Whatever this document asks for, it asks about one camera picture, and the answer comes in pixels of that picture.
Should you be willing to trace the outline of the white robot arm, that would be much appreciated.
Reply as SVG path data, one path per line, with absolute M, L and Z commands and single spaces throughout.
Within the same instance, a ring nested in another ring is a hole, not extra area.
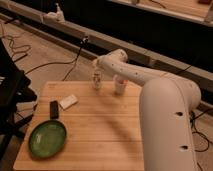
M 142 87 L 139 119 L 145 171 L 198 171 L 189 114 L 200 104 L 199 86 L 127 60 L 127 53 L 117 49 L 97 57 L 94 65 Z

